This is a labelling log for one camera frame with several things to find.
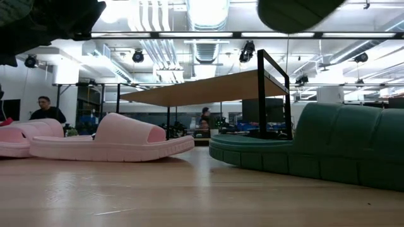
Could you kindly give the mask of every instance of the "ceiling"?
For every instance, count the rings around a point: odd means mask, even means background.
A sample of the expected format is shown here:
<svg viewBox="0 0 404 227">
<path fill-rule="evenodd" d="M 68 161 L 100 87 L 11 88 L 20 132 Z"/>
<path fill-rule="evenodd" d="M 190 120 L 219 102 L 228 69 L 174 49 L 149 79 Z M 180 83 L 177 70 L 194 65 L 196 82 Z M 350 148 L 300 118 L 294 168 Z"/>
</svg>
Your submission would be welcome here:
<svg viewBox="0 0 404 227">
<path fill-rule="evenodd" d="M 373 32 L 381 31 L 381 27 L 399 17 L 404 20 L 404 0 L 378 0 L 371 1 L 369 9 L 363 9 L 364 0 L 347 1 L 346 5 L 335 11 L 329 18 L 325 19 L 320 25 L 312 30 L 325 32 Z M 149 6 L 150 24 L 152 23 L 152 6 Z M 130 32 L 128 26 L 128 18 L 133 15 L 129 1 L 107 1 L 107 9 L 105 14 L 115 15 L 116 22 L 106 23 L 103 16 L 97 21 L 93 27 L 93 32 Z M 182 32 L 188 31 L 187 12 L 185 1 L 173 0 L 169 1 L 169 25 L 172 31 Z M 256 1 L 253 0 L 231 0 L 229 8 L 229 16 L 225 31 L 243 31 L 258 32 L 271 31 L 262 24 L 256 12 Z M 175 39 L 174 47 L 180 65 L 184 68 L 184 79 L 191 79 L 194 74 L 194 57 L 192 55 L 192 44 L 185 44 L 184 41 Z M 219 55 L 214 62 L 218 64 L 215 76 L 228 75 L 241 71 L 256 69 L 256 58 L 253 57 L 247 64 L 239 63 L 239 55 L 241 48 L 245 44 L 245 40 L 223 40 L 228 41 L 227 44 L 221 44 Z M 298 74 L 294 74 L 295 70 L 306 64 L 308 61 L 316 57 L 333 55 L 349 45 L 357 42 L 357 40 L 253 40 L 256 50 L 264 49 L 274 60 L 286 71 L 292 79 Z M 95 40 L 97 46 L 106 45 L 111 50 L 111 58 L 118 63 L 127 72 L 133 74 L 133 78 L 138 81 L 146 81 L 151 78 L 153 72 L 153 61 L 150 56 L 143 51 L 145 60 L 142 63 L 134 63 L 132 55 L 135 49 L 142 49 L 140 40 Z M 52 43 L 54 47 L 59 47 L 66 52 L 72 45 L 71 42 L 58 40 Z M 321 78 L 322 82 L 328 81 L 332 83 L 334 78 L 344 80 L 344 82 L 354 83 L 358 78 L 369 75 L 371 73 L 381 72 L 384 69 L 403 62 L 404 51 L 403 40 L 389 40 L 380 45 L 366 51 L 369 60 L 365 63 L 356 64 L 355 62 L 345 61 L 341 64 L 328 67 L 329 71 L 322 72 L 313 67 L 304 71 L 309 76 L 309 82 L 316 81 Z M 100 77 L 110 78 L 110 74 L 98 70 L 96 66 L 94 71 L 81 70 L 80 76 L 84 77 Z M 268 64 L 266 70 L 275 77 L 281 78 L 275 70 Z M 385 73 L 382 76 L 374 77 L 366 83 L 382 83 L 388 79 L 404 77 L 404 68 L 398 68 L 393 73 Z"/>
</svg>

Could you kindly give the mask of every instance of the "white ceiling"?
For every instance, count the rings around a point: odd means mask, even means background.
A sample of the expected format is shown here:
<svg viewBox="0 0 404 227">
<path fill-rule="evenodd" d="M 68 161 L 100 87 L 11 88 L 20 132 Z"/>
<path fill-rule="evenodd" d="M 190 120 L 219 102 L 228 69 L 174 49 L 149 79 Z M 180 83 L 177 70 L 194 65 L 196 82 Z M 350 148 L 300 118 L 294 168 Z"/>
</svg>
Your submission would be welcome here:
<svg viewBox="0 0 404 227">
<path fill-rule="evenodd" d="M 256 12 L 256 2 L 248 0 L 231 0 L 230 1 L 229 18 L 227 20 L 227 31 L 271 31 L 268 27 L 262 24 Z M 369 9 L 361 9 L 364 5 L 364 0 L 347 1 L 341 9 L 335 11 L 329 18 L 325 19 L 320 25 L 313 28 L 315 31 L 341 31 L 341 32 L 371 32 L 383 24 L 389 22 L 393 18 L 399 16 L 404 12 L 404 0 L 386 1 L 378 0 L 377 2 L 371 1 Z M 183 11 L 185 4 L 184 1 L 169 1 L 170 9 L 170 27 L 173 31 L 187 31 L 187 16 Z M 130 32 L 128 27 L 127 14 L 131 13 L 127 7 L 122 6 L 122 11 L 117 12 L 122 18 L 119 18 L 115 23 L 105 23 L 99 19 L 93 27 L 94 32 Z M 312 57 L 317 55 L 334 54 L 348 45 L 354 43 L 355 40 L 322 40 L 321 51 L 319 40 L 254 40 L 256 50 L 265 49 L 273 58 L 282 66 L 288 74 L 292 74 L 297 68 L 305 64 Z M 97 45 L 107 45 L 112 50 L 112 58 L 118 62 L 124 69 L 131 73 L 152 73 L 153 62 L 145 54 L 145 60 L 142 63 L 135 64 L 132 60 L 132 54 L 135 49 L 142 48 L 139 40 L 96 40 Z M 216 63 L 223 64 L 218 66 L 216 75 L 225 75 L 236 73 L 239 71 L 256 69 L 256 58 L 253 58 L 247 67 L 240 67 L 238 63 L 239 51 L 243 47 L 245 40 L 229 40 L 229 44 L 223 44 L 220 55 Z M 54 46 L 62 48 L 63 50 L 69 49 L 69 44 L 62 41 L 53 43 Z M 191 55 L 191 45 L 184 44 L 184 40 L 174 40 L 175 51 L 180 60 L 181 66 L 184 68 L 184 77 L 188 78 L 192 74 L 193 58 Z M 365 74 L 374 73 L 383 70 L 389 66 L 395 65 L 403 60 L 403 51 L 389 55 L 377 61 L 383 55 L 389 54 L 404 46 L 402 40 L 387 41 L 366 53 L 369 56 L 369 61 L 358 66 L 352 62 L 344 62 L 335 67 L 330 67 L 330 71 L 335 72 L 342 70 L 345 72 L 344 77 L 349 82 L 354 82 L 356 78 Z M 126 54 L 126 58 L 120 57 L 121 53 Z M 276 74 L 268 66 L 267 70 Z M 404 76 L 404 70 L 395 72 L 394 74 L 385 75 L 384 78 L 394 78 Z"/>
</svg>

